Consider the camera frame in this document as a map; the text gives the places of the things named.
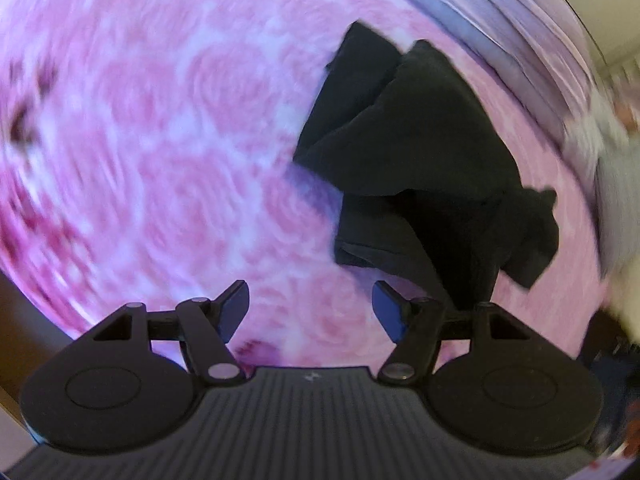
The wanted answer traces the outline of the black trousers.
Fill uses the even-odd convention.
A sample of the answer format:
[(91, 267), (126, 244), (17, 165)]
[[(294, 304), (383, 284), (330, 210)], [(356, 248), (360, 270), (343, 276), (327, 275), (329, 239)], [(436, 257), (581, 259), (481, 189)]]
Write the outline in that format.
[(427, 41), (404, 52), (351, 24), (293, 159), (342, 193), (338, 264), (457, 309), (488, 300), (500, 274), (533, 286), (558, 251), (554, 190), (523, 184), (474, 91)]

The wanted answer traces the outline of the pink floral bedspread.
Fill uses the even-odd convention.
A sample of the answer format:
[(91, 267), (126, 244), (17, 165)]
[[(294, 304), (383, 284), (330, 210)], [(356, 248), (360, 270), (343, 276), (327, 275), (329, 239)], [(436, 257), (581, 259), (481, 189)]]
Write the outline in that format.
[(602, 302), (574, 174), (478, 58), (408, 0), (1, 0), (1, 267), (77, 337), (128, 301), (163, 310), (242, 278), (247, 361), (379, 366), (380, 274), (333, 260), (341, 195), (293, 166), (326, 63), (363, 20), (426, 39), (469, 81), (525, 184), (554, 188), (560, 248), (495, 300), (576, 354)]

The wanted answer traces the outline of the lilac striped duvet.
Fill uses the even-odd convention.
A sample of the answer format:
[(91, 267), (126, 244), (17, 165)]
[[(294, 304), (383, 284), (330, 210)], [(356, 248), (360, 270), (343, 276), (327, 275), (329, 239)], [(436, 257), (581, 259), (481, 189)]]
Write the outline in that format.
[(584, 28), (565, 0), (410, 0), (481, 58), (552, 136), (585, 113)]

